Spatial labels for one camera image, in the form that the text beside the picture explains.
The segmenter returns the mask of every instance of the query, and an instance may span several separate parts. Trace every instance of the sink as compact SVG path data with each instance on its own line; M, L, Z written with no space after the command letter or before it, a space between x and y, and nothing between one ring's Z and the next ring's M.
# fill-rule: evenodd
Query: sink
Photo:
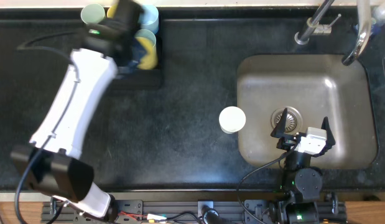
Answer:
M378 153L369 86L359 62L341 64L342 55L256 55L238 68L238 107L246 114L239 132L244 159L261 166L283 152L270 137L284 108L286 132L320 128L329 118L336 140L311 165L323 169L361 169Z

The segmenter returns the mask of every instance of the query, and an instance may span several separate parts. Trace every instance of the sink drain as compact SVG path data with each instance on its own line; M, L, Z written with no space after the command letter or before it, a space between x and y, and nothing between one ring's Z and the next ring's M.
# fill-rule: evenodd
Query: sink drain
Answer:
M286 127L285 133L297 132L300 131L302 127L303 119L300 113L290 106L287 106L287 116L286 116ZM281 120L282 112L285 108L279 108L272 113L271 124L275 128L275 125Z

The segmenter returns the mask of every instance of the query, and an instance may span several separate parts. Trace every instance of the wooden floor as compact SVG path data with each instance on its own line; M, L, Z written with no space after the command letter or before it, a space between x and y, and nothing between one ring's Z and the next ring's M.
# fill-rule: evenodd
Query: wooden floor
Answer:
M41 202L22 202L21 212L27 223L40 223ZM348 223L385 223L385 202L346 202ZM4 223L19 223L13 202L1 202L0 213Z

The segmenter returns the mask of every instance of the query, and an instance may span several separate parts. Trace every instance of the chrome faucet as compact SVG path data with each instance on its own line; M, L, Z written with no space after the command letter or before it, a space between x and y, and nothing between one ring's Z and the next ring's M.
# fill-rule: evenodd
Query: chrome faucet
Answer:
M337 19L340 18L341 15L339 14L338 17L329 25L320 25L319 21L328 11L334 1L335 0L325 0L317 9L313 17L307 20L303 26L303 29L295 34L294 39L298 44L307 44L311 35L330 34L332 31L332 25L334 25L334 23L337 21ZM345 55L343 57L341 61L343 65L351 65L359 57L366 44L368 43L371 33L372 18L369 0L356 0L356 5L358 9L359 20L358 38L352 52L349 55Z

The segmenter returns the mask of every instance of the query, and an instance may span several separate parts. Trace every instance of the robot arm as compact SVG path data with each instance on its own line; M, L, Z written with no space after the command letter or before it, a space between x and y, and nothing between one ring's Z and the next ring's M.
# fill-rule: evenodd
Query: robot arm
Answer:
M73 65L68 66L49 113L29 141L34 147L16 146L11 153L17 170L29 171L29 188L69 202L86 216L104 222L117 217L114 198L93 183L93 168L79 158L98 102L120 63L132 61L141 13L137 3L120 0L114 19L88 25L82 48L71 53ZM41 156L27 170L37 151Z

